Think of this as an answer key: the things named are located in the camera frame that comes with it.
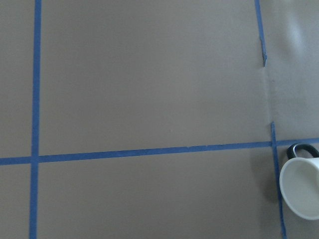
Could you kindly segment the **white smiley face mug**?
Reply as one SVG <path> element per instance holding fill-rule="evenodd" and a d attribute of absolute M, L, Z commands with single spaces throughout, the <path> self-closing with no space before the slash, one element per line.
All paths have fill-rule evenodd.
<path fill-rule="evenodd" d="M 305 220 L 319 219 L 319 151 L 310 144 L 295 143 L 287 149 L 279 185 L 288 207 Z"/>

